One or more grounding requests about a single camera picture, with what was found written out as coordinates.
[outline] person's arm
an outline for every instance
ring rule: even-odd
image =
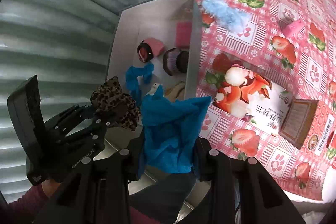
[[[32,223],[48,198],[53,195],[60,183],[45,180],[37,186],[32,186],[17,201],[8,204],[6,214],[13,224]]]

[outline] leopard print scrunchie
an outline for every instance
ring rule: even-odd
[[[125,115],[117,121],[123,128],[134,131],[138,126],[140,109],[135,104],[135,100],[128,94],[122,93],[118,77],[114,76],[99,86],[90,97],[91,104],[99,113],[107,113],[116,108],[120,103],[127,105]]]

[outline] cardboard box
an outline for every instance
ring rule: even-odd
[[[154,57],[152,81],[145,85],[141,76],[138,78],[142,96],[151,89],[154,83],[160,83],[166,90],[180,81],[186,82],[184,98],[196,96],[201,50],[202,20],[198,4],[195,0],[148,0],[126,8],[120,13],[119,23],[115,30],[114,41],[106,72],[106,79],[118,76],[124,92],[126,88],[125,73],[130,66],[144,67],[137,55],[138,45],[146,38],[154,37],[165,45],[165,51],[175,48],[177,26],[191,23],[189,61],[186,74],[169,76],[163,70],[163,54]]]

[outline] barcode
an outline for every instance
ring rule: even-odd
[[[315,149],[315,152],[314,152],[315,155],[317,155],[317,156],[321,155],[323,147],[324,147],[326,141],[328,140],[329,133],[330,133],[331,128],[334,124],[334,120],[335,120],[335,118],[331,114],[329,114],[327,122],[325,123],[325,127],[324,127],[324,130],[323,130],[323,133],[322,133],[322,137],[321,137],[321,139],[320,139],[320,141],[317,145],[317,148]]]

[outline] person's hand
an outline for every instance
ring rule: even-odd
[[[42,190],[50,198],[61,184],[54,180],[45,180],[42,182]]]

